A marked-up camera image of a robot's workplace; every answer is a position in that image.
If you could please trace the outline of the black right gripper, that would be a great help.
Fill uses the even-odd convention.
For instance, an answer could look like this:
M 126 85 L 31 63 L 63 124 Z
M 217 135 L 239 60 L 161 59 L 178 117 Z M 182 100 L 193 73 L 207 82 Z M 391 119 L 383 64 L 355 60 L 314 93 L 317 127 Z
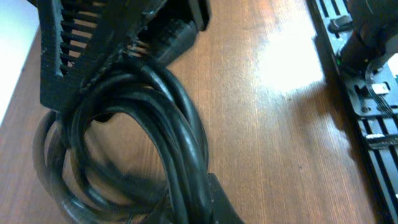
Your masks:
M 209 0 L 154 1 L 144 13 L 149 22 L 130 44 L 130 55 L 170 65 L 188 51 L 211 19 Z

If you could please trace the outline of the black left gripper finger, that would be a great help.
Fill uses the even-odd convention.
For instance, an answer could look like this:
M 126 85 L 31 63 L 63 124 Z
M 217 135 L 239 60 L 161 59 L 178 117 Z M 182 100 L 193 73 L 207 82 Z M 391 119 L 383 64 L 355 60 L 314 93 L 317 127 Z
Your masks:
M 244 224 L 236 213 L 219 180 L 213 173 L 208 174 L 214 224 Z

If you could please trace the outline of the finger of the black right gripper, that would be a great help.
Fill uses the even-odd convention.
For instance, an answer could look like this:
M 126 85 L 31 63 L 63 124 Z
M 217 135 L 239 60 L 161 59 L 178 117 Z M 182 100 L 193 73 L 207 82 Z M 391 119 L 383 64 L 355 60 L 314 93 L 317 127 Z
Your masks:
M 66 112 L 164 7 L 150 0 L 38 0 L 40 102 Z

